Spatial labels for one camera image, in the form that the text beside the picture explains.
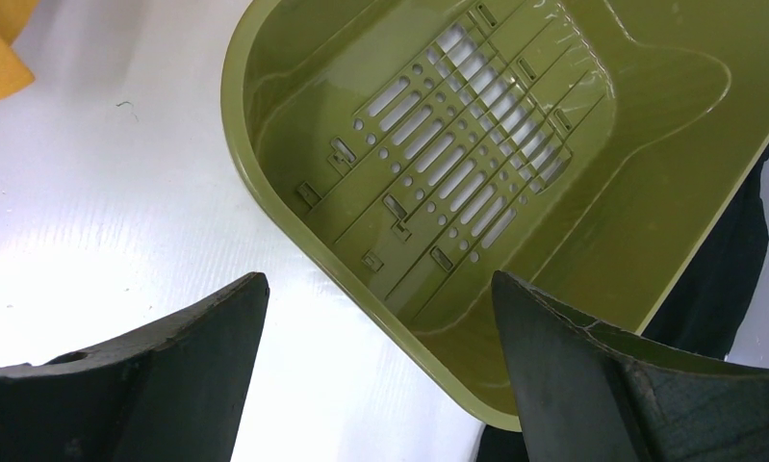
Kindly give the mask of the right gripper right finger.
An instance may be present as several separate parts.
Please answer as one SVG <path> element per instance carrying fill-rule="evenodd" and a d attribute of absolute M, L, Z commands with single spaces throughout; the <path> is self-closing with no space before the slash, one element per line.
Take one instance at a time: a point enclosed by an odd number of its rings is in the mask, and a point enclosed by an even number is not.
<path fill-rule="evenodd" d="M 645 339 L 498 271 L 492 303 L 533 461 L 769 461 L 769 370 Z"/>

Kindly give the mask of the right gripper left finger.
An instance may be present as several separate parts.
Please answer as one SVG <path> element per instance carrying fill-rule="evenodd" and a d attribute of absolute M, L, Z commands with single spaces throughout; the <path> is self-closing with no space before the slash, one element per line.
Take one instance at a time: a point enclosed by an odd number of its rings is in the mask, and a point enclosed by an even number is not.
<path fill-rule="evenodd" d="M 251 272 L 39 366 L 0 368 L 0 461 L 227 461 L 269 303 Z"/>

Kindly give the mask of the yellow jacket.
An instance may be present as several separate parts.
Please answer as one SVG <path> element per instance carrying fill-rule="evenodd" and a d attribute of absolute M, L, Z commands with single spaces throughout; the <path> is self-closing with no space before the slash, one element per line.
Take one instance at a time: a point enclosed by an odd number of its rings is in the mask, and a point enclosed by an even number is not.
<path fill-rule="evenodd" d="M 34 74 L 13 50 L 38 0 L 0 0 L 0 100 L 35 81 Z"/>

